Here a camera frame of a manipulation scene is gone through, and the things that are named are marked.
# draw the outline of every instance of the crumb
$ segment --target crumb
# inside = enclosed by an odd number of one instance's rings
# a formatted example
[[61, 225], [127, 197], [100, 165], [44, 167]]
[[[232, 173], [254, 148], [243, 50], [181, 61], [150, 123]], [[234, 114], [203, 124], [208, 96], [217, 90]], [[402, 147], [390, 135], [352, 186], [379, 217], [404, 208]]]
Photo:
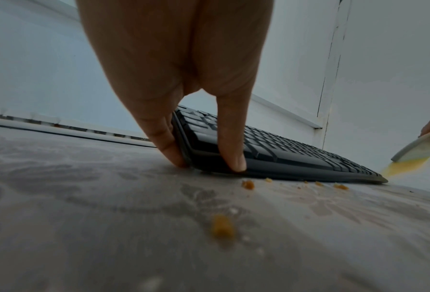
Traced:
[[234, 239], [235, 230], [231, 220], [222, 214], [214, 215], [211, 234], [217, 239]]
[[349, 189], [347, 186], [344, 186], [344, 185], [341, 185], [341, 184], [338, 184], [338, 183], [334, 184], [334, 188], [341, 189], [341, 190], [348, 190]]
[[242, 187], [247, 190], [253, 190], [255, 188], [255, 184], [251, 180], [242, 181]]

